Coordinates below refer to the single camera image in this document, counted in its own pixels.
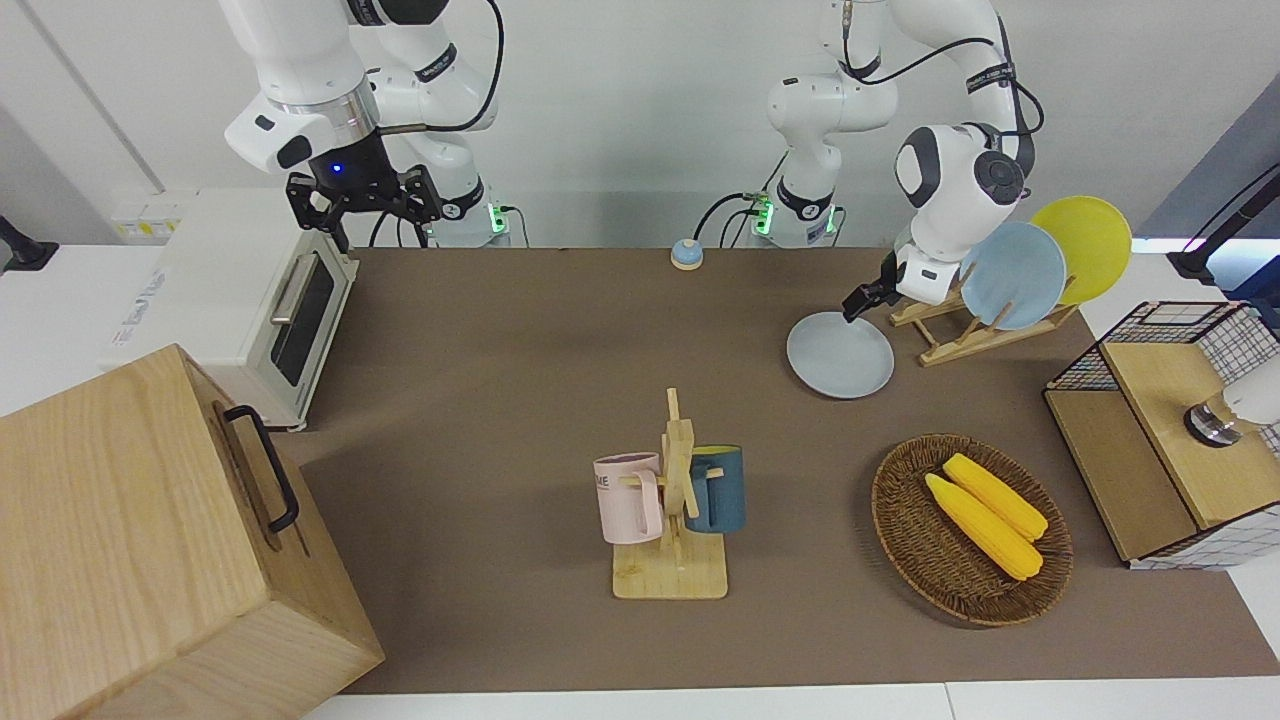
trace green indicator light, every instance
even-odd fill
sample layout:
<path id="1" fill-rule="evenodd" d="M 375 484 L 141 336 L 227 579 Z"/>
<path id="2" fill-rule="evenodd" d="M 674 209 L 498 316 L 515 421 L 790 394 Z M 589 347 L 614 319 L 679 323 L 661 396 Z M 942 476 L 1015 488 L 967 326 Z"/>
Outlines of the green indicator light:
<path id="1" fill-rule="evenodd" d="M 493 202 L 489 204 L 489 225 L 493 228 L 494 234 L 507 232 L 507 217 L 494 208 Z"/>
<path id="2" fill-rule="evenodd" d="M 764 200 L 763 208 L 755 220 L 755 234 L 767 236 L 773 228 L 773 201 Z"/>

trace woven tray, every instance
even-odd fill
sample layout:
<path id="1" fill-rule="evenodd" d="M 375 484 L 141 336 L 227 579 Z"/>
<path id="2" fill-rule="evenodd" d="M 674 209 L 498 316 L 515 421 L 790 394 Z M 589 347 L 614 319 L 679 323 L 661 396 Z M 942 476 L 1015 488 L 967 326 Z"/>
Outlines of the woven tray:
<path id="1" fill-rule="evenodd" d="M 925 473 L 964 452 L 1018 491 L 1048 520 L 1036 548 L 1041 571 L 1018 582 L 1006 575 L 938 507 Z M 998 450 L 952 434 L 923 436 L 893 448 L 872 483 L 872 519 L 884 552 L 925 600 L 969 623 L 1012 625 L 1039 618 L 1062 596 L 1071 575 L 1071 536 L 1053 500 L 1030 473 Z"/>

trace corn cob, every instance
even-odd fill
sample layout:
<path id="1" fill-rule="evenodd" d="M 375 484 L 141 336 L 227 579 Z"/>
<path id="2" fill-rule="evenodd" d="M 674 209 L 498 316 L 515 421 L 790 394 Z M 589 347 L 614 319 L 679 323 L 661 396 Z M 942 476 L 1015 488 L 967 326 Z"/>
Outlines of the corn cob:
<path id="1" fill-rule="evenodd" d="M 1010 578 L 1025 580 L 1039 573 L 1044 564 L 1039 551 L 986 505 L 933 473 L 924 475 L 924 482 L 942 511 Z"/>
<path id="2" fill-rule="evenodd" d="M 1044 537 L 1044 530 L 1048 529 L 1048 520 L 1044 519 L 1044 515 L 1023 500 L 1023 496 L 1018 495 L 1014 488 L 966 455 L 956 452 L 951 460 L 943 462 L 942 469 L 955 484 L 969 491 L 969 495 L 1000 515 L 1004 521 L 1009 523 L 1010 528 L 1018 530 L 1018 534 L 1029 542 Z"/>

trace black metal handle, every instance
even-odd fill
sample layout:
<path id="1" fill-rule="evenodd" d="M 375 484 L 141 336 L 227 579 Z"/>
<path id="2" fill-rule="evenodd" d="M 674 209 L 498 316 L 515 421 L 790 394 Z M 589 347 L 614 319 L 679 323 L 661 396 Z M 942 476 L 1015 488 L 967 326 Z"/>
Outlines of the black metal handle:
<path id="1" fill-rule="evenodd" d="M 280 456 L 275 454 L 275 445 L 271 443 L 270 436 L 266 434 L 266 424 L 262 423 L 262 416 L 257 414 L 257 410 L 253 410 L 248 405 L 237 405 L 223 413 L 223 418 L 228 423 L 233 423 L 241 418 L 248 418 L 253 421 L 253 429 L 257 430 L 257 437 L 262 441 L 262 448 L 266 450 L 266 459 L 271 461 L 271 470 L 275 473 L 275 480 L 280 483 L 280 495 L 284 497 L 284 514 L 266 524 L 266 529 L 279 533 L 298 519 L 298 496 L 293 495 L 293 486 L 289 484 L 289 477 L 284 474 L 284 466 L 280 465 Z"/>

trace plate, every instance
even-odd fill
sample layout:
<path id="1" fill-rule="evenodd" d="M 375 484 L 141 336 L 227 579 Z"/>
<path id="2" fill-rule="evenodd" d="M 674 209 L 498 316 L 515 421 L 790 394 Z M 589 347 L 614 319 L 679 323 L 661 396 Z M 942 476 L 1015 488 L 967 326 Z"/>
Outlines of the plate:
<path id="1" fill-rule="evenodd" d="M 1053 237 L 1030 223 L 1004 223 L 960 263 L 960 277 L 975 265 L 960 287 L 965 307 L 992 325 L 1006 302 L 1014 306 L 998 325 L 1020 331 L 1044 319 L 1057 305 L 1066 283 L 1066 261 Z"/>
<path id="2" fill-rule="evenodd" d="M 1018 582 L 1004 573 L 938 507 L 925 473 L 946 477 L 942 464 L 964 452 L 1005 480 L 1048 520 L 1036 548 L 1041 571 Z M 872 482 L 872 520 L 881 546 L 906 584 L 934 606 L 968 623 L 1001 626 L 1047 612 L 1071 577 L 1071 534 L 1057 505 L 1021 465 L 977 439 L 934 434 L 909 439 L 884 457 Z"/>
<path id="3" fill-rule="evenodd" d="M 1106 200 L 1076 195 L 1041 208 L 1032 224 L 1053 236 L 1066 273 L 1075 279 L 1062 291 L 1060 302 L 1075 305 L 1093 300 L 1120 279 L 1129 266 L 1133 233 L 1129 222 Z"/>
<path id="4" fill-rule="evenodd" d="M 787 336 L 791 369 L 815 392 L 837 400 L 868 396 L 893 375 L 893 348 L 876 325 L 840 313 L 815 313 Z"/>

